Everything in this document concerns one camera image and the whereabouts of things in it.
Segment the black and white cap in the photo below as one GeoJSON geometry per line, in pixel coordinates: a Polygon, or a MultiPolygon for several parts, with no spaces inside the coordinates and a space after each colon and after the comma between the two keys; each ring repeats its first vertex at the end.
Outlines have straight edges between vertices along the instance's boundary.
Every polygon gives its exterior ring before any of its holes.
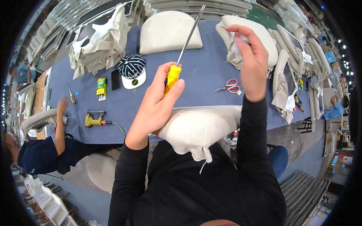
{"type": "Polygon", "coordinates": [[[126,56],[118,63],[118,72],[122,76],[123,87],[134,89],[146,81],[146,60],[143,56],[133,54],[126,56]]]}

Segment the black long-sleeve shirt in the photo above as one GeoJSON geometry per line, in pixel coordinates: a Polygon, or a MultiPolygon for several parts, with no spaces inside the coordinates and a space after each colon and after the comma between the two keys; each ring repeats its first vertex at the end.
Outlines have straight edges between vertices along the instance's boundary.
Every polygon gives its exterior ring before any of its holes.
{"type": "Polygon", "coordinates": [[[108,225],[200,225],[227,219],[242,226],[283,225],[284,196],[266,150],[266,100],[244,97],[237,141],[237,164],[217,143],[213,161],[195,162],[161,142],[145,175],[149,146],[124,146],[118,159],[108,225]]]}

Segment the blue work table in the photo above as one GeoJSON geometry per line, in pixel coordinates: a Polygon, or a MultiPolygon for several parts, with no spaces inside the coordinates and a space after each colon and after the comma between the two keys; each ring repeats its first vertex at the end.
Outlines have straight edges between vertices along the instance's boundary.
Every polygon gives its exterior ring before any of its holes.
{"type": "MultiPolygon", "coordinates": [[[[225,44],[215,30],[215,26],[219,22],[218,19],[206,19],[198,22],[203,48],[185,51],[181,61],[182,72],[180,74],[180,78],[185,80],[185,89],[174,107],[242,105],[244,91],[240,83],[240,72],[226,61],[225,44]],[[238,80],[242,91],[240,96],[228,91],[214,92],[231,78],[238,80]]],[[[126,55],[137,53],[140,30],[141,26],[130,29],[127,36],[126,55]]],[[[84,75],[73,81],[74,70],[70,67],[69,57],[66,57],[52,69],[49,81],[49,88],[52,88],[51,99],[47,104],[56,108],[58,101],[63,96],[69,97],[67,86],[69,84],[73,95],[76,92],[78,95],[75,95],[77,103],[73,105],[69,100],[69,106],[64,113],[68,116],[66,133],[88,144],[123,143],[124,136],[115,125],[86,128],[84,123],[87,111],[106,111],[104,120],[114,121],[128,131],[158,66],[169,61],[177,61],[180,52],[178,50],[144,55],[147,75],[145,83],[134,90],[125,89],[122,86],[120,90],[116,91],[111,90],[110,82],[111,72],[116,70],[116,67],[101,70],[95,76],[90,72],[85,72],[84,75]],[[107,99],[100,102],[96,96],[98,78],[108,79],[107,99]]],[[[308,93],[305,90],[304,87],[304,90],[297,91],[297,95],[303,103],[304,112],[297,109],[293,113],[292,122],[303,120],[311,115],[308,93]]],[[[266,93],[268,130],[287,125],[280,112],[271,104],[272,99],[272,80],[268,79],[266,93]]],[[[54,138],[51,129],[48,129],[48,136],[54,138]]]]}

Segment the red scissors handle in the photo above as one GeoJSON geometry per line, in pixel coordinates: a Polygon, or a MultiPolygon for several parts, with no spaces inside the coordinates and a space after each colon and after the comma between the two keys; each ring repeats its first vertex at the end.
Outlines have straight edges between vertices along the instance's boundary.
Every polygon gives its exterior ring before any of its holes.
{"type": "Polygon", "coordinates": [[[235,86],[237,84],[237,80],[232,78],[229,81],[226,82],[225,86],[235,86]]]}
{"type": "Polygon", "coordinates": [[[231,93],[237,93],[240,91],[240,86],[232,86],[232,87],[228,88],[227,91],[229,91],[231,93]]]}

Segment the smartphone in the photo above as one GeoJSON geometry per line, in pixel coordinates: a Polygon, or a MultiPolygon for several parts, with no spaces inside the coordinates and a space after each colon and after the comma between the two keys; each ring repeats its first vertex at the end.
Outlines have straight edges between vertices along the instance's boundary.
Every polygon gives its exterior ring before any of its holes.
{"type": "Polygon", "coordinates": [[[121,88],[121,78],[117,70],[112,71],[111,73],[111,84],[112,84],[112,91],[119,90],[121,88]]]}

